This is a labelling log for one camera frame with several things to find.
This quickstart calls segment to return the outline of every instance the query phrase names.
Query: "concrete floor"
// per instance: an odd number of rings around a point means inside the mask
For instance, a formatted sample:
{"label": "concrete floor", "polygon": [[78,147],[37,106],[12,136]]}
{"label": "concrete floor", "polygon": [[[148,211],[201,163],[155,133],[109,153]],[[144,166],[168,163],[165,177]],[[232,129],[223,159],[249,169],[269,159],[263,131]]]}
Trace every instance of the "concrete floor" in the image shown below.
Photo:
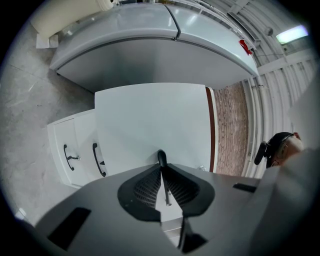
{"label": "concrete floor", "polygon": [[47,125],[94,108],[94,95],[49,70],[55,49],[36,49],[27,24],[11,49],[0,80],[0,177],[13,213],[35,224],[75,189],[63,185]]}

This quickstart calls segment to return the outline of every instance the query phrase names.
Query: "white container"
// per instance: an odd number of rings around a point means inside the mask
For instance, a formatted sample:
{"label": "white container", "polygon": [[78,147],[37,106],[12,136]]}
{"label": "white container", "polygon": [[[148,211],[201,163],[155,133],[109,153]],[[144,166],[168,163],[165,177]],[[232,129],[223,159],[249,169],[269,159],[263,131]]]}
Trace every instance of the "white container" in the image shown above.
{"label": "white container", "polygon": [[45,40],[86,16],[110,10],[117,2],[118,0],[49,0],[34,12],[30,22]]}

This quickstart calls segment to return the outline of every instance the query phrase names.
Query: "black headphones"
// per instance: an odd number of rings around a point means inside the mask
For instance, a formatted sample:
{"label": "black headphones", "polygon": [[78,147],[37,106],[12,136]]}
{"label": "black headphones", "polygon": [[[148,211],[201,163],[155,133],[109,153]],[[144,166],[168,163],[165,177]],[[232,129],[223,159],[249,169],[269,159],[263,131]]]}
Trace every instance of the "black headphones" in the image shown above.
{"label": "black headphones", "polygon": [[268,142],[262,141],[254,158],[254,164],[260,164],[262,158],[265,157],[267,158],[266,167],[271,167],[271,159],[277,152],[281,143],[293,135],[294,134],[290,132],[279,132],[276,133]]}

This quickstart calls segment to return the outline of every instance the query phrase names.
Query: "drawer handle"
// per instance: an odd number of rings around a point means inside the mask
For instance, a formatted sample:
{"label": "drawer handle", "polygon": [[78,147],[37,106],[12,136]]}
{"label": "drawer handle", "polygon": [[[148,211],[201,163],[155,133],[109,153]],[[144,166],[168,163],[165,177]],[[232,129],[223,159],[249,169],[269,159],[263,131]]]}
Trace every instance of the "drawer handle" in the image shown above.
{"label": "drawer handle", "polygon": [[96,163],[96,166],[98,166],[99,172],[100,172],[100,174],[102,175],[102,177],[106,177],[106,173],[101,171],[100,165],[99,165],[98,160],[97,160],[97,156],[96,156],[96,148],[97,148],[97,147],[98,147],[98,144],[97,144],[97,143],[93,143],[93,144],[92,144],[92,150],[93,150],[93,155],[94,155],[95,163]]}
{"label": "drawer handle", "polygon": [[68,163],[68,166],[70,167],[71,171],[73,171],[75,168],[71,167],[71,165],[70,165],[70,163],[69,163],[69,160],[70,160],[70,159],[81,160],[81,158],[80,158],[80,156],[73,157],[73,156],[71,156],[71,155],[67,157],[66,148],[67,148],[67,145],[64,144],[64,145],[63,145],[63,151],[64,151],[65,159],[66,159],[66,162]]}

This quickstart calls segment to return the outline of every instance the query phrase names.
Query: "white panel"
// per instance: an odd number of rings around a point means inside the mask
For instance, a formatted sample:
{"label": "white panel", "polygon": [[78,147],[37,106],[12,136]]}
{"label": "white panel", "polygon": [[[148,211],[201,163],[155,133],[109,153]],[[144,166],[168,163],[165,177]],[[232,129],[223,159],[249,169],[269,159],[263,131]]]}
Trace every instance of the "white panel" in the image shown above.
{"label": "white panel", "polygon": [[218,22],[194,11],[168,5],[181,34],[180,41],[187,41],[212,49],[244,67],[251,75],[257,75],[257,67],[251,55],[240,45],[240,38]]}
{"label": "white panel", "polygon": [[[93,143],[97,143],[98,147],[95,149],[98,163],[103,161],[98,141],[96,115],[92,111],[89,114],[77,116],[74,119],[74,128],[79,147],[79,154],[81,155],[81,163],[90,181],[95,181],[102,178],[93,152]],[[100,165],[101,171],[106,172],[104,165]]]}
{"label": "white panel", "polygon": [[63,169],[70,183],[75,186],[84,186],[89,183],[90,180],[82,167],[81,160],[70,159],[69,164],[74,168],[74,170],[71,170],[66,159],[66,156],[79,156],[80,158],[82,157],[80,155],[76,139],[74,119],[70,119],[68,121],[64,121],[54,125],[54,134],[60,161],[62,162]]}
{"label": "white panel", "polygon": [[109,175],[167,162],[210,168],[211,130],[204,85],[150,83],[96,92],[98,138]]}
{"label": "white panel", "polygon": [[161,39],[98,47],[68,62],[58,73],[91,92],[143,83],[203,84],[219,90],[250,77],[214,51]]}
{"label": "white panel", "polygon": [[94,47],[122,39],[141,37],[174,38],[177,27],[162,4],[127,4],[102,12],[85,27],[66,35],[56,50],[51,69]]}

